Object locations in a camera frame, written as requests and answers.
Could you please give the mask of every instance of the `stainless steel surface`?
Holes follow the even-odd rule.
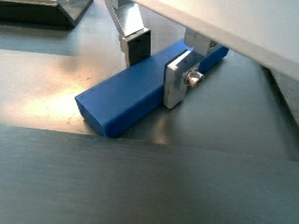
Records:
[[[113,7],[110,0],[105,0],[105,4],[121,38],[144,28],[144,22],[136,3],[128,3],[120,8]]]
[[[134,0],[299,81],[297,0]]]
[[[192,51],[185,51],[165,66],[162,105],[170,109],[184,98],[186,92],[186,76],[202,60],[202,56]]]
[[[201,84],[201,81],[202,81],[202,74],[197,72],[196,70],[192,70],[185,74],[184,83],[190,88],[197,88],[198,85]]]

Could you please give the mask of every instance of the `metal bracket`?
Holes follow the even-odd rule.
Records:
[[[125,65],[129,67],[150,56],[150,31],[144,28],[136,3],[129,0],[105,0],[105,4],[118,32]]]
[[[186,87],[196,88],[202,74],[196,67],[204,57],[192,51],[184,51],[165,66],[162,105],[170,109],[185,96]]]
[[[192,51],[184,51],[165,65],[162,105],[170,109],[184,98],[186,87],[196,88],[202,81],[197,67],[205,56],[220,45],[194,31],[185,29],[184,44]]]

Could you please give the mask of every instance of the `gray metal sheet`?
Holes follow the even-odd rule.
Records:
[[[0,220],[22,223],[286,223],[299,164],[0,126]]]

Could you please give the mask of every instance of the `blue rubber block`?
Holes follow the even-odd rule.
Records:
[[[176,42],[76,96],[78,112],[101,136],[118,136],[162,103],[164,65],[185,49]],[[201,62],[201,72],[226,55],[224,48],[216,51]]]

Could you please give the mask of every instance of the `metal surface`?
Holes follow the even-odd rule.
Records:
[[[297,0],[134,0],[299,81]]]
[[[1,224],[296,224],[299,164],[0,126]]]
[[[209,54],[213,50],[217,49],[217,47],[220,47],[220,45],[213,40],[204,37],[196,31],[192,31],[188,28],[185,28],[184,33],[184,44],[188,47],[192,47],[192,50],[202,56]]]
[[[156,53],[182,38],[184,28],[140,11]],[[72,31],[0,24],[0,61],[0,123],[94,135],[74,96],[126,67],[104,2],[96,0]],[[260,66],[229,52],[181,106],[160,107],[121,138],[297,160],[288,118]]]
[[[142,18],[136,3],[128,3],[118,8],[113,7],[110,0],[105,0],[105,4],[121,38],[144,28]]]
[[[125,66],[129,67],[150,56],[150,31],[144,28],[136,3],[126,0],[105,0],[105,5],[118,32]]]

